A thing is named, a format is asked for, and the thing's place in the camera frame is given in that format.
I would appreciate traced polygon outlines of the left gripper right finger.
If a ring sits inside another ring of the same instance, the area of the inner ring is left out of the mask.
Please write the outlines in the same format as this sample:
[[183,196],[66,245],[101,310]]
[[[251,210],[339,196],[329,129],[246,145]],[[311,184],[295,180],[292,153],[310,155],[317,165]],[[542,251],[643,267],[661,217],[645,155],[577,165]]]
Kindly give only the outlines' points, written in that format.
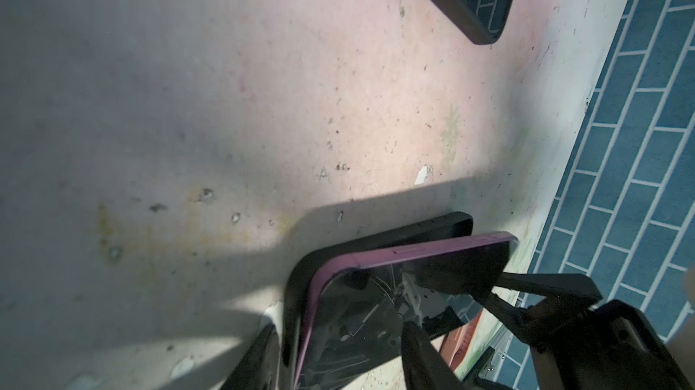
[[414,322],[402,328],[401,359],[407,390],[463,389],[463,383],[454,375],[428,335]]

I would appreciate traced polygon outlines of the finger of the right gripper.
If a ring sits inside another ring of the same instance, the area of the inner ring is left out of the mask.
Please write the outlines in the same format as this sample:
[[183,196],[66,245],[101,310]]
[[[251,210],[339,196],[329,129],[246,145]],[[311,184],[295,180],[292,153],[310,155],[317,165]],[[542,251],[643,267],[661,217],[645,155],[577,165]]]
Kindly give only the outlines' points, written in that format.
[[490,289],[477,296],[485,310],[530,347],[546,344],[559,328],[603,299],[588,276],[576,273],[503,272],[493,285],[540,297],[537,304],[522,308],[511,305]]

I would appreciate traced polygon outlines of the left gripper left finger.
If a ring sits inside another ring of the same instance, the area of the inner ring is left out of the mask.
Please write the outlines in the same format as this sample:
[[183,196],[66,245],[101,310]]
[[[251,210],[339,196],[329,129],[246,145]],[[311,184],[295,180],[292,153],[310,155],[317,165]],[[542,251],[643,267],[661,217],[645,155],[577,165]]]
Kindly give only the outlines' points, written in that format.
[[280,338],[273,324],[266,325],[221,390],[273,390],[280,362]]

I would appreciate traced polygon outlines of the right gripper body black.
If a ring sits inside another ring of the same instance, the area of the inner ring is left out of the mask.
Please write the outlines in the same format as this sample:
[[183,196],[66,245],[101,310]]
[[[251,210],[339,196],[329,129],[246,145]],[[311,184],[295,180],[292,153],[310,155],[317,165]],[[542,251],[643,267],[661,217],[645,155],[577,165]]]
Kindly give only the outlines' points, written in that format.
[[530,348],[540,389],[691,389],[640,310],[615,299]]

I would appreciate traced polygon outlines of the pink phone case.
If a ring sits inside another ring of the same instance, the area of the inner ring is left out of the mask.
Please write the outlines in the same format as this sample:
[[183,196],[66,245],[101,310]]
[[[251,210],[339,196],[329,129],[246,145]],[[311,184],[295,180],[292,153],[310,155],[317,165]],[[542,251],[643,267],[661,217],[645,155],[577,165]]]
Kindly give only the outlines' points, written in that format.
[[443,339],[439,353],[450,370],[455,371],[463,363],[481,315],[483,313],[479,311],[471,321],[461,328],[449,332]]

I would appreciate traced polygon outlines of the black phone case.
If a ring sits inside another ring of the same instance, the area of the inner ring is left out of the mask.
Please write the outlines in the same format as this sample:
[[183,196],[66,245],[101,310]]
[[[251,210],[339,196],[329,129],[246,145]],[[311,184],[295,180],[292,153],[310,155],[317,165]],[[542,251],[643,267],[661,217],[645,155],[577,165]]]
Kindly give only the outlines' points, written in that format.
[[282,364],[287,368],[296,357],[298,345],[296,335],[300,330],[307,292],[312,277],[322,265],[342,254],[470,236],[472,230],[473,218],[470,214],[453,212],[307,254],[292,270],[285,289],[282,314]]

